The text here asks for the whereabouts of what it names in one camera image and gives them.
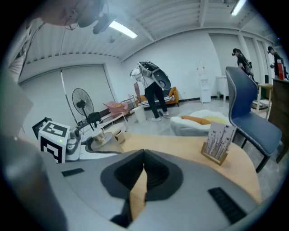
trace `chair backrest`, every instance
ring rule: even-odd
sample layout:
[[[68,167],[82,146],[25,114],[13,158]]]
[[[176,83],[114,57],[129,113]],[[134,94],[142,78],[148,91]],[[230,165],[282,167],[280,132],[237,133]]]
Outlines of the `chair backrest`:
[[[229,119],[244,116],[251,111],[251,104],[256,99],[256,83],[239,67],[226,67],[229,89]]]

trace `white ceiling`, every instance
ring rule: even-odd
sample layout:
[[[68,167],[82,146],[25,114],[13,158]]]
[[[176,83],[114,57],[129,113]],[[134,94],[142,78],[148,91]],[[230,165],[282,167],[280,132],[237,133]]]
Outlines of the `white ceiling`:
[[[224,4],[222,0],[108,2],[110,13],[117,15],[116,21],[137,33],[137,38],[131,39],[112,28],[94,35],[93,25],[69,31],[64,27],[46,24],[32,43],[27,64],[60,54],[97,54],[124,60],[152,42],[198,28],[233,28],[267,38],[275,36],[270,26],[247,2],[235,17],[230,12],[236,0],[228,0],[228,4]],[[33,31],[41,23],[41,20],[36,20]],[[114,43],[109,43],[110,38],[115,39]]]

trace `pillow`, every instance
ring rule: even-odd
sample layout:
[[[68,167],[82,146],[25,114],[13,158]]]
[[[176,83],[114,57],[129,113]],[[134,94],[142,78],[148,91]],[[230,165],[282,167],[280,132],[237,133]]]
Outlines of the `pillow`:
[[[193,117],[193,116],[188,116],[188,115],[183,115],[182,119],[191,120],[191,121],[194,121],[196,123],[199,123],[200,125],[210,125],[211,124],[211,122],[206,120],[206,119]]]
[[[204,116],[203,119],[208,120],[210,122],[214,121],[220,124],[227,124],[227,121],[224,120],[223,118],[217,117],[217,116]]]
[[[176,90],[176,87],[171,88],[170,93],[168,94],[169,97],[172,97],[173,92]]]

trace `small wooden block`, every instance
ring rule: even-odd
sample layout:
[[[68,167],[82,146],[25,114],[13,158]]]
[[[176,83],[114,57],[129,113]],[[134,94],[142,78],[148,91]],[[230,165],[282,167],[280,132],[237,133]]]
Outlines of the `small wooden block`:
[[[202,147],[202,150],[201,150],[201,154],[202,154],[204,157],[207,157],[208,159],[210,159],[212,162],[214,162],[214,163],[216,163],[216,164],[218,164],[218,165],[221,166],[222,163],[225,161],[228,153],[226,152],[226,153],[222,156],[222,158],[221,158],[220,160],[218,160],[218,159],[212,157],[211,155],[205,153],[205,147],[206,147],[206,145],[207,145],[207,143],[204,142],[203,147]]]

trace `white bucket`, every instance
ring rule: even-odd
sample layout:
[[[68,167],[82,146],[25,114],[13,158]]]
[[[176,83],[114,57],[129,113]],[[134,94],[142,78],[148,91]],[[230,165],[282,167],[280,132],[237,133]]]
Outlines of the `white bucket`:
[[[137,118],[139,123],[146,121],[145,110],[144,110],[143,106],[138,106],[138,107],[134,108],[133,111],[135,112],[136,118]]]

